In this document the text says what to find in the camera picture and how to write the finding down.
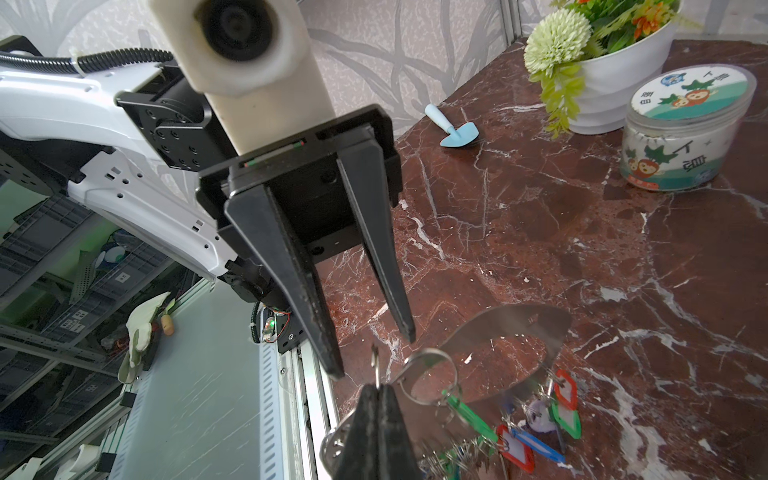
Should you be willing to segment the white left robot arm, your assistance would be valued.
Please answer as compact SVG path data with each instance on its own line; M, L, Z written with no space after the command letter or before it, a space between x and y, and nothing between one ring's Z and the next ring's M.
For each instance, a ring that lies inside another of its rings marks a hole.
M238 155L173 55L46 57L1 43L1 172L59 191L242 300L290 317L332 377L344 368L316 266L361 246L402 336L416 326L391 211L403 189L392 122L370 105Z

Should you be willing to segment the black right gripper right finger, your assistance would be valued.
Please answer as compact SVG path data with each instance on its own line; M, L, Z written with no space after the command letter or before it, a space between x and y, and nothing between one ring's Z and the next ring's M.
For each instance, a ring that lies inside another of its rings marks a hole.
M394 388L379 389L379 478L419 480L423 477Z

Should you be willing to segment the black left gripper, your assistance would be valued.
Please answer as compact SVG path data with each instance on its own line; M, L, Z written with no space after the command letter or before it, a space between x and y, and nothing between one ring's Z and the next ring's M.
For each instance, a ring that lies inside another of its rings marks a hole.
M402 190L392 120L373 104L203 170L196 200L239 256L258 256L339 380L343 360L313 262L363 243L400 333L414 342L392 227Z

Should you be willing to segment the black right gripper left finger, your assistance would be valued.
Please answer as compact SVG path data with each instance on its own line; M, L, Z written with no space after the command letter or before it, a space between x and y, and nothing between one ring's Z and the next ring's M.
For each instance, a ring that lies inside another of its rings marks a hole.
M352 416L334 479L378 478L378 406L379 390L372 384L365 385Z

